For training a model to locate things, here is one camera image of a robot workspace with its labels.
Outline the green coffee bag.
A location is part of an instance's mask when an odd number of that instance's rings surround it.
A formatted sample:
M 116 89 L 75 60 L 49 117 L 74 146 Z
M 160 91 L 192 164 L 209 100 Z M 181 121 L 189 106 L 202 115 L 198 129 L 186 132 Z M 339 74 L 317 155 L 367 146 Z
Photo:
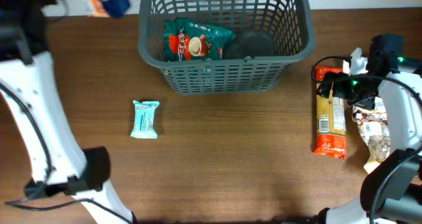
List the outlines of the green coffee bag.
M 164 60 L 220 60 L 236 35 L 231 30 L 189 18 L 167 19 L 164 30 Z

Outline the colourful tissue multipack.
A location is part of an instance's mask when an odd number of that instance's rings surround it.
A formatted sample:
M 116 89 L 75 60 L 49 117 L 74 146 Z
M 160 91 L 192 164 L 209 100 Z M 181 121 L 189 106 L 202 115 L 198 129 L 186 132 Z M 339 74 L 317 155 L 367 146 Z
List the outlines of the colourful tissue multipack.
M 93 16 L 121 18 L 131 7 L 129 0 L 44 0 L 42 12 L 48 17 Z

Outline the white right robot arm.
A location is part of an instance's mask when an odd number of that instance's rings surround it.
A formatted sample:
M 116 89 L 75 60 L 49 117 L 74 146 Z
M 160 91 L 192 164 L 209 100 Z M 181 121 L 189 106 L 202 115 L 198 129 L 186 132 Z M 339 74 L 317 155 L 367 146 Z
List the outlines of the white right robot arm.
M 421 186 L 421 61 L 406 57 L 404 39 L 397 34 L 375 36 L 364 72 L 348 57 L 350 72 L 329 72 L 317 94 L 334 96 L 354 105 L 381 98 L 390 133 L 390 155 L 361 185 L 360 196 L 338 208 L 326 208 L 319 223 L 420 223 Z

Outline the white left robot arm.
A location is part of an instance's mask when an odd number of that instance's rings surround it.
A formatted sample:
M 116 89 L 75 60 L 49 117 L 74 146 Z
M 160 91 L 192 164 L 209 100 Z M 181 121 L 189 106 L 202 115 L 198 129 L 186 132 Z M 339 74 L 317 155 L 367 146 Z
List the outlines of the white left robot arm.
M 29 202 L 62 193 L 82 204 L 97 223 L 135 223 L 111 183 L 108 151 L 82 149 L 63 110 L 42 12 L 55 2 L 1 0 L 1 95 L 32 168 L 24 197 L 9 205 L 28 210 Z

